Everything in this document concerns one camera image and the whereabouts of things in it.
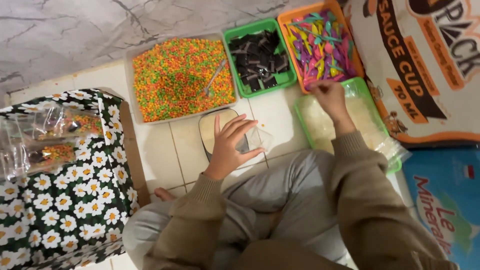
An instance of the bare foot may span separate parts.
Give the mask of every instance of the bare foot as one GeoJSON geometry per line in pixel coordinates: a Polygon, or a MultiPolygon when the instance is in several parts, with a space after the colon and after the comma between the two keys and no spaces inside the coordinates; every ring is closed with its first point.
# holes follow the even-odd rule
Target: bare foot
{"type": "Polygon", "coordinates": [[[160,198],[162,201],[173,201],[177,197],[173,196],[170,192],[162,187],[158,187],[154,190],[155,196],[160,198]]]}

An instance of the floral patterned cloth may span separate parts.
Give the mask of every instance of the floral patterned cloth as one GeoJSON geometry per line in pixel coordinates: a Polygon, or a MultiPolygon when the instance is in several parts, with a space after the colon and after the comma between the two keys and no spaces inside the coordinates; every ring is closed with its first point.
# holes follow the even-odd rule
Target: floral patterned cloth
{"type": "Polygon", "coordinates": [[[104,138],[78,139],[77,162],[0,184],[0,270],[76,269],[125,252],[121,232],[137,209],[123,147],[122,99],[67,91],[0,110],[28,118],[52,103],[100,114],[104,138]]]}

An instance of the white plastic container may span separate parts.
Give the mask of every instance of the white plastic container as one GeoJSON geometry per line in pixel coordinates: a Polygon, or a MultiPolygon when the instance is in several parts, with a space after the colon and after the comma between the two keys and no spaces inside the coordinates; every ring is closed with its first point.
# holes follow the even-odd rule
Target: white plastic container
{"type": "MultiPolygon", "coordinates": [[[[199,35],[195,35],[195,36],[177,36],[177,37],[178,38],[197,38],[197,39],[208,39],[208,40],[221,40],[223,42],[223,47],[224,48],[226,48],[228,46],[222,32],[210,32],[210,33],[203,33],[203,34],[199,34],[199,35]]],[[[212,111],[221,110],[221,109],[224,109],[224,108],[235,106],[235,104],[237,104],[237,102],[239,101],[239,95],[238,95],[237,84],[235,83],[235,77],[233,76],[233,74],[235,72],[233,70],[234,63],[233,63],[233,60],[232,60],[232,57],[230,56],[230,54],[228,54],[225,51],[225,54],[228,58],[228,64],[230,66],[230,72],[232,73],[232,85],[233,85],[234,91],[235,91],[235,101],[234,102],[232,102],[230,104],[227,104],[227,105],[220,106],[220,107],[216,107],[216,108],[213,108],[213,109],[204,110],[204,111],[201,111],[201,112],[198,112],[198,113],[185,115],[185,116],[181,116],[181,117],[177,117],[177,118],[159,120],[159,121],[154,121],[154,122],[144,122],[144,118],[143,118],[142,112],[140,111],[140,106],[139,106],[138,101],[137,101],[137,96],[135,94],[135,90],[133,89],[133,83],[134,83],[134,81],[133,81],[134,70],[133,70],[133,65],[132,65],[133,64],[133,59],[135,57],[141,55],[145,51],[153,48],[155,46],[155,44],[161,44],[162,42],[165,42],[165,41],[167,41],[171,38],[173,38],[173,37],[160,38],[160,39],[157,39],[155,41],[146,43],[143,46],[136,47],[136,48],[134,48],[132,50],[129,50],[125,53],[125,58],[124,58],[125,73],[126,73],[126,77],[127,77],[127,84],[128,84],[128,90],[129,90],[128,93],[130,95],[130,101],[132,103],[133,116],[135,118],[135,121],[138,124],[166,123],[166,122],[170,122],[170,121],[186,119],[186,118],[196,116],[196,115],[207,114],[207,113],[212,112],[212,111]]]]}

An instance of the green plastic basket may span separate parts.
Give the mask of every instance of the green plastic basket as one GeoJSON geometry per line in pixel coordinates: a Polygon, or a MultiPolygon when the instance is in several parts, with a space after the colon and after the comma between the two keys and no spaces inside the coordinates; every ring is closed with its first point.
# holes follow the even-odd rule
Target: green plastic basket
{"type": "MultiPolygon", "coordinates": [[[[367,84],[365,81],[360,78],[360,77],[355,77],[352,79],[349,79],[347,81],[342,82],[342,85],[345,89],[345,95],[348,96],[352,93],[357,93],[362,96],[368,97],[365,100],[367,101],[367,106],[369,107],[369,111],[372,113],[373,120],[375,121],[375,124],[377,126],[380,126],[385,134],[388,134],[388,130],[385,127],[384,122],[382,121],[382,118],[380,117],[380,114],[378,113],[377,107],[375,106],[375,103],[372,99],[372,96],[370,95],[370,92],[368,90],[367,84]]],[[[300,120],[300,124],[302,125],[303,131],[307,135],[308,142],[310,143],[310,146],[315,149],[316,145],[314,140],[312,139],[312,136],[310,135],[310,132],[308,131],[307,125],[305,124],[305,121],[303,120],[303,116],[300,112],[299,105],[306,99],[306,98],[312,98],[310,95],[303,96],[300,98],[297,98],[295,100],[295,103],[293,104],[293,108],[297,112],[297,115],[300,120]]],[[[390,166],[388,168],[388,173],[394,173],[399,171],[402,168],[402,161],[398,160],[394,165],[390,166]]]]}
{"type": "MultiPolygon", "coordinates": [[[[280,32],[280,27],[278,26],[277,21],[273,18],[268,18],[261,21],[253,22],[248,25],[243,25],[243,26],[229,29],[224,32],[224,36],[225,36],[225,40],[228,43],[234,37],[243,37],[246,34],[257,34],[264,30],[269,30],[271,32],[276,30],[278,33],[278,36],[280,37],[280,44],[277,46],[275,53],[282,53],[287,50],[287,45],[285,44],[285,41],[280,32]]],[[[235,56],[230,53],[230,49],[228,47],[226,47],[225,49],[227,50],[227,53],[233,58],[235,62],[236,60],[235,56]]],[[[246,86],[243,85],[238,75],[237,67],[233,66],[232,69],[235,71],[233,76],[235,77],[235,81],[237,82],[240,95],[244,98],[251,98],[251,97],[255,97],[261,94],[271,92],[273,90],[282,89],[294,84],[297,81],[297,74],[295,73],[295,68],[293,67],[293,63],[289,55],[288,55],[288,63],[290,64],[289,71],[283,72],[281,74],[273,74],[273,76],[276,79],[276,82],[278,83],[276,86],[268,89],[258,90],[255,92],[252,92],[249,85],[246,85],[246,86]]]]}

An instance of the white marble surface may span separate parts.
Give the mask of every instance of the white marble surface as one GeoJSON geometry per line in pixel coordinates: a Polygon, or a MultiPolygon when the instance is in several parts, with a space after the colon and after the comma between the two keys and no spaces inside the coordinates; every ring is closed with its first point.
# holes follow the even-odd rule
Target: white marble surface
{"type": "Polygon", "coordinates": [[[2,0],[0,94],[159,38],[242,25],[314,0],[2,0]]]}

